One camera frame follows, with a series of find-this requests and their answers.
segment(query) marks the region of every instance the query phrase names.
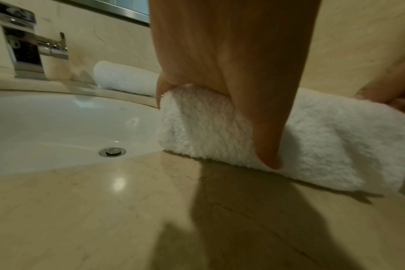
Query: white sink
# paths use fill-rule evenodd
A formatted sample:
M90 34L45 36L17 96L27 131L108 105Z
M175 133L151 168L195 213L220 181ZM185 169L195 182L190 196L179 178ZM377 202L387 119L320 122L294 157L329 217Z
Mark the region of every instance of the white sink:
M158 110L102 97L0 91L0 175L114 161L161 150ZM121 157L102 157L108 147Z

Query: beige wall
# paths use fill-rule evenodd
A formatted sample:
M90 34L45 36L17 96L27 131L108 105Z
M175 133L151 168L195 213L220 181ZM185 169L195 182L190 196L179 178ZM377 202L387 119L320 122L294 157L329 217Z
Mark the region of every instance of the beige wall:
M43 57L50 77L92 82L99 60L160 68L148 28L52 0L4 0L36 13L38 35L66 34L70 60ZM405 54L405 0L324 0L302 86L353 95ZM0 32L0 66L12 69Z

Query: white towel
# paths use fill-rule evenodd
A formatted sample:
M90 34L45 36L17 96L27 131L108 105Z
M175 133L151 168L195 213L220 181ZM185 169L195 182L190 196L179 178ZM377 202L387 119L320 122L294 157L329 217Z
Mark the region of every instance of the white towel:
M188 85L161 99L159 143L191 157L273 172L257 158L250 122L228 97ZM337 190L405 180L405 114L386 105L299 89L279 149L281 175Z
M154 97L157 89L157 73L100 61L94 66L94 81L100 88Z

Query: human hand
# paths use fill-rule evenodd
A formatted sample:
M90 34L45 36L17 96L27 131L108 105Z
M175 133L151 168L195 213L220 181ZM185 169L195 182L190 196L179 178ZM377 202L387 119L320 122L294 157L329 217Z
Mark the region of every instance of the human hand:
M320 0L149 0L152 37L163 70L158 105L163 93L190 83L230 96L253 125L259 159L281 169L279 142L319 4Z
M405 113L405 59L384 77L361 89L356 98L385 103Z

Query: faucet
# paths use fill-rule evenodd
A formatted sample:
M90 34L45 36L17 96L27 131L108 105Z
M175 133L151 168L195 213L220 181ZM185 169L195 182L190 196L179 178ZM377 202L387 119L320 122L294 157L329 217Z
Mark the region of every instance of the faucet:
M14 65L15 77L46 80L41 55L69 59L64 33L60 40L35 34L35 14L0 1L0 25L7 50Z

